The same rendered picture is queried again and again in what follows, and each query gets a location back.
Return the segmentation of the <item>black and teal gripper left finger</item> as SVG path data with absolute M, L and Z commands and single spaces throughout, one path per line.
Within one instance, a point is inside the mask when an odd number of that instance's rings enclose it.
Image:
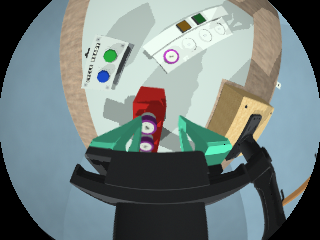
M 133 136 L 128 151 L 139 152 L 141 135 L 142 117 L 138 116 L 130 122 L 92 139 L 89 146 L 126 151 L 126 144 Z

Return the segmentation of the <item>red tube rack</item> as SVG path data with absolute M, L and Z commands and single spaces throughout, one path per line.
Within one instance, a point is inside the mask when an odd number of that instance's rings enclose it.
M 157 152 L 166 112 L 164 89 L 144 86 L 140 87 L 133 101 L 133 119 L 146 112 L 150 112 L 156 117 L 157 130 L 155 133 L 151 134 L 154 140 L 154 149 L 151 152 Z

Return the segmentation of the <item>purple screw cap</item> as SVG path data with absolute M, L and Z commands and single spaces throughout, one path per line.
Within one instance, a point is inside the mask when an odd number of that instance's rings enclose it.
M 141 138 L 140 150 L 148 152 L 153 149 L 154 149 L 154 140 L 151 137 L 143 136 Z
M 151 135 L 157 130 L 157 121 L 153 116 L 142 116 L 142 134 Z
M 176 50 L 169 49 L 164 53 L 164 60 L 167 63 L 174 64 L 179 60 L 179 54 Z

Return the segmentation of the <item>pale grey flat mat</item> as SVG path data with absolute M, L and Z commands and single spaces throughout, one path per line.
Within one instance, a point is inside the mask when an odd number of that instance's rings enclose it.
M 170 73 L 143 46 L 197 13 L 222 6 L 233 35 L 180 64 Z M 254 38 L 254 21 L 228 0 L 90 0 L 82 37 L 82 70 L 95 35 L 134 47 L 111 91 L 85 89 L 97 135 L 133 120 L 133 101 L 141 86 L 165 90 L 166 112 L 157 152 L 181 152 L 179 115 L 205 127 L 222 78 L 245 86 Z

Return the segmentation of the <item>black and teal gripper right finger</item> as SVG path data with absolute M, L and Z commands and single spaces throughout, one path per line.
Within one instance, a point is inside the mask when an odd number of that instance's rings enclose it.
M 178 128 L 181 152 L 193 151 L 188 135 L 195 144 L 195 151 L 204 153 L 208 166 L 221 164 L 232 149 L 228 138 L 197 125 L 181 115 L 179 115 Z

